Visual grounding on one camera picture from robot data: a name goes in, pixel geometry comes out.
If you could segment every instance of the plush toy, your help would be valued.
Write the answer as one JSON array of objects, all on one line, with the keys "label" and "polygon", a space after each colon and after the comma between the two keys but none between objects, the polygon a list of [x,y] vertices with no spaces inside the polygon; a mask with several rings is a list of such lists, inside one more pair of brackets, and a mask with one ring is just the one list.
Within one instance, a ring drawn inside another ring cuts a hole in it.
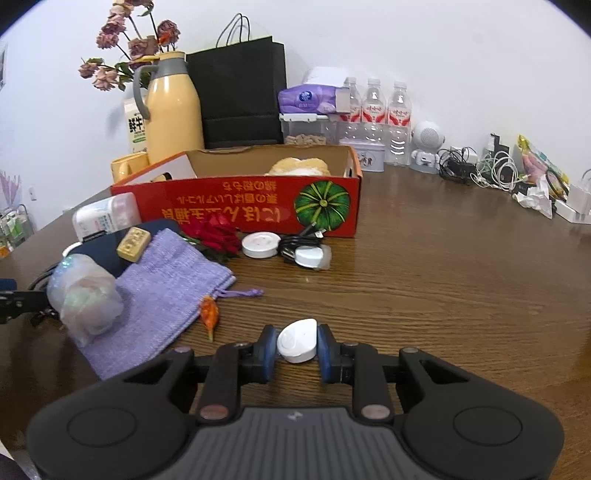
[{"label": "plush toy", "polygon": [[319,158],[284,158],[278,161],[270,169],[267,175],[292,175],[292,176],[310,176],[310,177],[330,177],[328,165]]}]

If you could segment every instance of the wooden table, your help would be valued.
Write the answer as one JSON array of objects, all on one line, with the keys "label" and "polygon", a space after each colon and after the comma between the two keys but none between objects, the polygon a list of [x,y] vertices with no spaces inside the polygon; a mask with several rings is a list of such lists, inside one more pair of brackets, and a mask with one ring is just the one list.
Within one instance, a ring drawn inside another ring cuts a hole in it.
[{"label": "wooden table", "polygon": [[[0,261],[1,276],[25,287],[74,240],[61,217]],[[215,346],[307,317],[383,353],[419,346],[556,412],[566,445],[553,478],[591,478],[591,228],[550,221],[501,192],[389,168],[363,181],[357,237],[327,243],[333,264],[322,273],[279,258],[232,260],[236,287],[265,295],[219,302]],[[55,323],[35,330],[21,318],[0,330],[0,438],[14,449],[40,407],[96,378]],[[198,323],[176,345],[215,348]],[[349,402],[349,387],[320,385],[314,362],[279,362],[275,377],[245,387],[244,403]]]}]

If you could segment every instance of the cartoon print on box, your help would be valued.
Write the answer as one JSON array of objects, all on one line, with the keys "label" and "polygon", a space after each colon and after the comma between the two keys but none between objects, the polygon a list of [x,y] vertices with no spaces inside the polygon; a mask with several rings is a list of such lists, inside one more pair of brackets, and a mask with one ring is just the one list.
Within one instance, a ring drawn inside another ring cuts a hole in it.
[{"label": "cartoon print on box", "polygon": [[294,201],[298,221],[308,226],[316,222],[319,229],[336,230],[349,216],[351,198],[341,185],[328,180],[306,185]]}]

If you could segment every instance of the beige soap bar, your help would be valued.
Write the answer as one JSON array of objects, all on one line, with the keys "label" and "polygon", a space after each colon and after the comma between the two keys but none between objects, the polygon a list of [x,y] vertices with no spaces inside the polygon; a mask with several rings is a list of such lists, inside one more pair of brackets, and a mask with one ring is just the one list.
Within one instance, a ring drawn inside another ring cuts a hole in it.
[{"label": "beige soap bar", "polygon": [[152,240],[150,232],[133,226],[117,247],[117,255],[124,260],[136,263],[146,250],[150,240]]}]

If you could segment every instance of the yellow mug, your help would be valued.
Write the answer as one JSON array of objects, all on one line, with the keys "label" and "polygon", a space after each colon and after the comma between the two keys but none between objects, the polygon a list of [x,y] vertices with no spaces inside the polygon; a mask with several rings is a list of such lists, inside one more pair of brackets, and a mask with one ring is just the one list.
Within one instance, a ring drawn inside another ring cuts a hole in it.
[{"label": "yellow mug", "polygon": [[117,183],[150,165],[146,152],[133,153],[111,162],[113,181]]}]

